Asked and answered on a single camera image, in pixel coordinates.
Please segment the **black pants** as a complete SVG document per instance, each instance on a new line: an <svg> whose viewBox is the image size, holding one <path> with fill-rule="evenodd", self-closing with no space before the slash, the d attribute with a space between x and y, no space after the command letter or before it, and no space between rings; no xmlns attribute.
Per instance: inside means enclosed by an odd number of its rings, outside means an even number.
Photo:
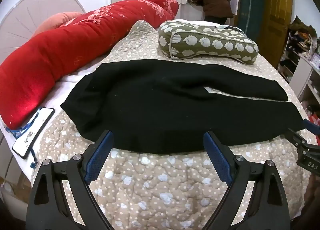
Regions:
<svg viewBox="0 0 320 230"><path fill-rule="evenodd" d="M299 111L276 81L214 64L101 64L61 107L83 138L95 142L110 130L116 148L138 153L200 151L207 131L232 146L303 128Z"/></svg>

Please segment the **white cluttered shelf unit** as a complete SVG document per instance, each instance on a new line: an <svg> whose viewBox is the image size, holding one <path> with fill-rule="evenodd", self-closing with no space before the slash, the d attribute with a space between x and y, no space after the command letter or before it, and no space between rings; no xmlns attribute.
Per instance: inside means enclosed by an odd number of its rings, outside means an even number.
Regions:
<svg viewBox="0 0 320 230"><path fill-rule="evenodd" d="M319 124L319 37L299 17L289 25L283 56L277 67L308 119Z"/></svg>

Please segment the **white smartphone black case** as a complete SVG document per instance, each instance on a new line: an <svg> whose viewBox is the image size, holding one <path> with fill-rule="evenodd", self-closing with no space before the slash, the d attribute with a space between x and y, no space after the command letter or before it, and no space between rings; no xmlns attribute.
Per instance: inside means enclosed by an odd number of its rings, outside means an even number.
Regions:
<svg viewBox="0 0 320 230"><path fill-rule="evenodd" d="M24 126L16 130L8 129L15 138L12 146L15 154L24 160L27 159L36 139L54 113L53 108L40 107Z"/></svg>

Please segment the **white bed sheet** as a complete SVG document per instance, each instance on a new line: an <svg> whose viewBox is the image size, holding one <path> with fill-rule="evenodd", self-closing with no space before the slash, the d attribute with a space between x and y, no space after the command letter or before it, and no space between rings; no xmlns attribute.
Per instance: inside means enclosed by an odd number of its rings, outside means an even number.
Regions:
<svg viewBox="0 0 320 230"><path fill-rule="evenodd" d="M35 143L33 144L33 150L35 154L38 154L41 140L45 131L51 126L53 120L57 115L62 111L61 104L66 100L71 90L76 86L76 84L85 76L95 71L97 65L93 66L85 66L81 69L73 72L70 75L65 75L59 81L57 81L54 87L50 90L50 92L46 95L46 97L37 105L37 107L32 111L32 113L26 118L25 122L28 122L34 113L37 111L39 107L48 107L53 108L55 110L53 116L48 121L46 126L42 129L40 134L38 135ZM15 137L12 133L6 130L6 125L1 122L1 139L5 140L8 148L10 149L11 156L15 159L18 164L21 172L28 178L29 181L33 182L34 174L37 172L36 169L30 167L31 163L34 162L33 156L30 154L26 160L18 156L13 150L12 146L16 141Z"/></svg>

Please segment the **yellow wooden door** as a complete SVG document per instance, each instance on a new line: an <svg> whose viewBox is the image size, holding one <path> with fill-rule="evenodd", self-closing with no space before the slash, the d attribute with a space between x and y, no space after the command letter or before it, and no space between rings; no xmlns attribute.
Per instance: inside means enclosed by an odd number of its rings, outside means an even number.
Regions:
<svg viewBox="0 0 320 230"><path fill-rule="evenodd" d="M291 23L292 0L265 0L258 35L259 54L274 68L280 62Z"/></svg>

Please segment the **red quilted blanket roll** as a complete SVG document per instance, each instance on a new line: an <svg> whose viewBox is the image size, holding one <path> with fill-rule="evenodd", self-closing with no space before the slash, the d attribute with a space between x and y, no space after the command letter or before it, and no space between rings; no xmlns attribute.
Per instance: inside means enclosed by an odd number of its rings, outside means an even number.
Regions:
<svg viewBox="0 0 320 230"><path fill-rule="evenodd" d="M173 20L177 0L125 0L42 32L1 63L1 118L18 129L63 76L87 65L144 20L158 28Z"/></svg>

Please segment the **dark green door panel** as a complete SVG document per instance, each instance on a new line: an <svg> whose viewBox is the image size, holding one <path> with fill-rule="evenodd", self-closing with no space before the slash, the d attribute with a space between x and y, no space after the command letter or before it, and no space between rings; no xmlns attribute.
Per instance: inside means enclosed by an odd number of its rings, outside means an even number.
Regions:
<svg viewBox="0 0 320 230"><path fill-rule="evenodd" d="M238 27L252 40L257 41L263 18L264 0L240 0Z"/></svg>

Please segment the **green hedgehog print pillow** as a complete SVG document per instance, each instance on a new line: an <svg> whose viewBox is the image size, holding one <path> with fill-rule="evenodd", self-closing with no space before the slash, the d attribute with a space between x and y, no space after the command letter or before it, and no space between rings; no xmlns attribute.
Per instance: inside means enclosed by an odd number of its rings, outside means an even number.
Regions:
<svg viewBox="0 0 320 230"><path fill-rule="evenodd" d="M206 21L166 21L158 29L158 44L171 59L210 55L251 65L259 53L258 45L243 30Z"/></svg>

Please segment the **pink pillow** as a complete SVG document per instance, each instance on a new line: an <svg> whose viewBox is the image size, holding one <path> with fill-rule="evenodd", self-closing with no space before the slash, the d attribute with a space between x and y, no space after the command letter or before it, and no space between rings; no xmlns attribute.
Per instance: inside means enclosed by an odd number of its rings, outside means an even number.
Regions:
<svg viewBox="0 0 320 230"><path fill-rule="evenodd" d="M42 32L52 30L59 28L60 26L64 25L68 21L71 21L75 17L81 16L81 12L63 12L63 13L57 13L48 19L44 20L35 30L32 37L36 36L37 34L40 34Z"/></svg>

